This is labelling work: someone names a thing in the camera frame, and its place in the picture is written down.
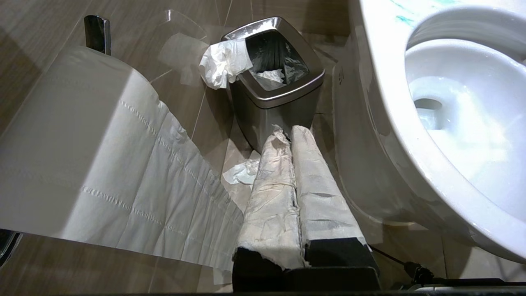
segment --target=wood-grain tile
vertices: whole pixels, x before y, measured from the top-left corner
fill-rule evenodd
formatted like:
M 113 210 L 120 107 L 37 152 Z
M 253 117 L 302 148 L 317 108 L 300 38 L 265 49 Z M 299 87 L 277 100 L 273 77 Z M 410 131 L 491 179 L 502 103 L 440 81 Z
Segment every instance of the wood-grain tile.
M 381 225 L 358 212 L 353 214 L 369 244 L 403 262 L 420 263 L 431 270 L 435 277 L 446 277 L 440 234 L 418 224 Z M 368 238 L 372 235 L 375 235 L 376 239 Z M 411 278 L 404 271 L 403 265 L 377 252 L 373 252 L 373 255 L 380 268 L 380 285 L 384 290 L 392 289 L 396 283 L 410 284 Z
M 208 266 L 201 267 L 199 275 L 199 284 L 197 285 L 197 293 L 232 293 L 232 278 L 230 273 L 230 280 L 226 284 L 215 284 L 214 277 L 216 273 L 228 274 L 229 272 L 213 269 Z
M 526 264 L 495 256 L 481 248 L 443 238 L 449 279 L 497 278 L 507 282 L 526 281 Z
M 333 35 L 319 35 L 311 33 L 302 34 L 307 43 L 320 58 L 325 68 L 325 76 L 321 91 L 321 98 L 316 107 L 316 113 L 332 114 L 332 70 L 342 54 L 344 54 L 346 37 Z
M 201 265 L 158 258 L 151 280 L 150 293 L 195 293 Z
M 197 67 L 222 31 L 215 3 L 93 0 L 86 14 L 109 19 L 112 56 L 143 74 L 191 135 L 205 91 Z M 67 45 L 83 45 L 84 40 L 79 23 Z
M 233 119 L 234 110 L 226 90 L 215 91 L 207 88 L 192 141 L 217 176 L 220 175 L 225 161 Z
M 298 31 L 349 35 L 347 0 L 251 0 L 254 20 L 279 15 Z
M 225 22 L 226 30 L 231 31 L 253 21 L 252 2 L 248 0 L 232 0 Z
M 24 235 L 0 270 L 1 295 L 147 292 L 157 257 Z
M 48 69 L 89 0 L 0 2 L 0 133 Z
M 221 26 L 225 25 L 231 3 L 232 0 L 216 0 L 217 14 L 219 16 L 219 24 Z

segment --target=toilet paper holder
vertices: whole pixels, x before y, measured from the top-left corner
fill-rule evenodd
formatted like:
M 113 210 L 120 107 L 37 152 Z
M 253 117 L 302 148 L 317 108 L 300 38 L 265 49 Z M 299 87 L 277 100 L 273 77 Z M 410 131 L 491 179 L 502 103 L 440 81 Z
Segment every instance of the toilet paper holder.
M 109 20 L 98 15 L 87 15 L 84 17 L 84 30 L 87 47 L 103 54 L 112 55 Z

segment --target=white toilet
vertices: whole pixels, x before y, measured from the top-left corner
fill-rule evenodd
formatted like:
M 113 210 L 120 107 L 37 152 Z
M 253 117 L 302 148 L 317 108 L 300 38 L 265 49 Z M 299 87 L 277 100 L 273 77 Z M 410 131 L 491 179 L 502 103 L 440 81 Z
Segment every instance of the white toilet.
M 336 155 L 365 214 L 525 263 L 526 3 L 495 2 L 411 23 L 349 1 L 333 73 Z

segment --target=trash can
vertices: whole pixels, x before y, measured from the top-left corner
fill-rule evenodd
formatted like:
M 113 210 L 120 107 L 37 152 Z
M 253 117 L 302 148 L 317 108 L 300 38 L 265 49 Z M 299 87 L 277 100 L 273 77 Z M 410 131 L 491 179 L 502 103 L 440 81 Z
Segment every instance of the trash can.
M 286 134 L 293 125 L 310 128 L 325 70 L 305 39 L 281 17 L 245 25 L 222 41 L 240 38 L 246 39 L 254 66 L 230 85 L 232 103 L 243 135 L 261 153 L 274 125 Z

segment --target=tissue paper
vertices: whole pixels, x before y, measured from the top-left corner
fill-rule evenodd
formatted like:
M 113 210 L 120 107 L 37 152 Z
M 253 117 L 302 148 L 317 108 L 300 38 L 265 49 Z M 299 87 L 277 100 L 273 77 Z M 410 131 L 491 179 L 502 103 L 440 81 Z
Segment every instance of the tissue paper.
M 236 76 L 252 68 L 245 39 L 219 42 L 211 45 L 199 63 L 199 72 L 208 87 L 226 88 L 227 82 L 236 81 Z
M 252 185 L 256 179 L 259 168 L 259 160 L 261 155 L 257 151 L 252 151 L 250 158 L 246 161 L 234 165 L 230 170 L 223 173 L 223 178 L 230 185 L 235 184 L 245 184 L 250 185 L 252 190 Z
M 243 221 L 148 81 L 61 53 L 0 140 L 0 228 L 231 270 Z
M 312 240 L 343 238 L 358 238 L 365 244 L 310 130 L 295 125 L 291 139 L 303 245 Z
M 282 269 L 305 266 L 292 152 L 281 129 L 263 146 L 238 246 L 258 252 Z
M 283 78 L 285 75 L 281 71 L 281 69 L 277 69 L 254 73 L 252 70 L 250 70 L 250 73 L 264 90 L 272 91 L 285 86 L 285 83 L 283 83 Z

